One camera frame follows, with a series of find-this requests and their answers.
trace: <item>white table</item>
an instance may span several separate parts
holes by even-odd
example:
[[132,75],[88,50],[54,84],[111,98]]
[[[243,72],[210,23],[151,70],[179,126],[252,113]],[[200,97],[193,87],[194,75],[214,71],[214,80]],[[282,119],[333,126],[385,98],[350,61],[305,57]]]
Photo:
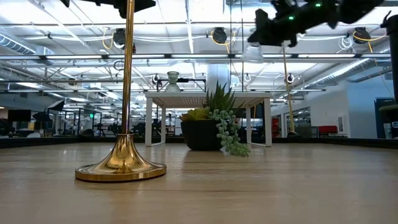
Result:
[[[167,108],[199,108],[206,101],[206,93],[166,93],[146,92],[147,108],[145,120],[145,146],[156,146],[166,142],[166,109]],[[272,123],[271,123],[271,94],[270,93],[240,93],[235,92],[235,107],[242,105],[246,108],[246,135],[248,144],[271,147],[272,145]],[[251,141],[251,114],[250,108],[264,102],[265,117],[265,144],[256,144]],[[160,142],[152,144],[152,103],[162,108],[162,127],[160,129]]]

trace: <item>table leg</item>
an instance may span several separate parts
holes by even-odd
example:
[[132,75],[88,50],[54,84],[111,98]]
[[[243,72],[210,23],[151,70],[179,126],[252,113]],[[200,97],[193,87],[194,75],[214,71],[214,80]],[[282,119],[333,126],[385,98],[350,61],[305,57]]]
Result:
[[152,146],[152,98],[147,98],[145,118],[145,146]]
[[162,107],[162,127],[160,129],[160,142],[166,143],[166,107]]
[[246,139],[251,144],[251,115],[250,108],[246,108]]
[[266,147],[272,146],[272,118],[271,118],[271,101],[270,98],[264,99],[264,119],[265,127],[264,131],[266,133]]

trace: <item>black planter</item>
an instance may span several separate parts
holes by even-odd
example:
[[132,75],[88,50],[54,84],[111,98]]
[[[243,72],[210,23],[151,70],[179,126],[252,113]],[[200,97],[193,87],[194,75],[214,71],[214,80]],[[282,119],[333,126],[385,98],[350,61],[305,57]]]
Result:
[[221,139],[217,138],[217,121],[200,120],[181,122],[182,135],[187,146],[197,151],[220,150]]

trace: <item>string of pearls plant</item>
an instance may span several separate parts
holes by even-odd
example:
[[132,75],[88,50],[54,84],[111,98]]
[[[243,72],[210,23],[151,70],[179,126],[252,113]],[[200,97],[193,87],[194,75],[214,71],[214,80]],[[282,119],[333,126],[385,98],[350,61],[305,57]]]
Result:
[[241,129],[241,125],[236,122],[236,116],[233,113],[232,110],[227,112],[215,109],[208,115],[210,119],[219,121],[216,125],[219,131],[217,137],[221,138],[221,145],[225,146],[225,151],[231,155],[249,156],[250,149],[239,142],[241,138],[238,137],[238,130]]

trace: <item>ceiling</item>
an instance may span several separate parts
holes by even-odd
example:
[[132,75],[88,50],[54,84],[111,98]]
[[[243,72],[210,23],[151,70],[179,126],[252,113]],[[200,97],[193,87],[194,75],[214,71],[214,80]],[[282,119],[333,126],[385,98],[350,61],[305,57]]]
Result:
[[[255,28],[255,10],[261,7],[271,17],[275,14],[274,8],[268,4],[244,5],[241,11],[240,7],[226,6],[221,0],[156,0],[156,2],[155,7],[134,15],[134,43],[137,54],[227,54],[225,45],[216,45],[211,38],[206,38],[206,34],[211,33],[215,27],[224,27],[229,38],[227,41],[231,42],[229,46],[231,53],[242,54],[247,45],[246,39],[251,29]],[[46,11],[44,12],[36,7],[38,4],[38,0],[2,0],[0,2],[0,31],[13,35],[28,44],[44,46],[55,55],[123,54],[123,50],[115,45],[107,49],[111,45],[112,33],[117,28],[125,27],[126,22],[120,18],[118,10],[113,6],[98,7],[93,2],[71,0],[70,7],[66,8],[60,1],[43,0],[40,4],[44,7]],[[349,47],[343,47],[341,41],[347,33],[352,34],[355,27],[365,27],[372,38],[385,35],[386,31],[380,29],[379,24],[390,10],[392,14],[398,13],[398,7],[393,7],[395,1],[389,1],[388,5],[389,7],[376,8],[355,24],[339,24],[336,29],[322,24],[309,29],[305,35],[300,36],[296,47],[286,49],[287,54],[369,52],[367,44],[353,43]],[[377,49],[378,46],[385,46],[388,43],[388,37],[371,43]],[[281,52],[280,47],[262,47],[264,54],[280,54]],[[17,54],[0,46],[0,55]],[[78,80],[120,80],[123,77],[123,71],[115,69],[118,68],[118,66],[114,67],[117,61],[69,60],[62,62],[68,65],[64,67],[18,60],[6,63],[19,66],[39,77],[44,77],[46,72],[47,75],[53,74],[53,80],[71,77]],[[181,77],[205,78],[209,63],[214,63],[214,61],[194,58],[190,60],[133,60],[135,68],[132,76],[135,84],[132,89],[153,88],[150,85],[152,77],[158,74],[166,78],[166,73],[169,71],[178,71]],[[299,85],[313,80],[317,75],[337,64],[339,63],[327,60],[289,60],[287,71],[300,77],[300,80],[295,81],[295,85]],[[237,83],[236,88],[241,88],[241,82],[237,80],[242,80],[242,75],[250,77],[249,81],[243,82],[244,88],[284,87],[285,71],[281,60],[267,61],[262,64],[242,63],[235,60],[230,67],[230,72],[236,76],[234,78]],[[24,78],[24,80],[37,79],[30,76]],[[186,89],[196,87],[199,90],[198,85],[200,84],[184,83],[181,87]],[[71,86],[67,83],[58,83],[52,86],[62,89],[84,89],[81,84]],[[101,87],[120,90],[122,85],[121,83],[103,83]]]

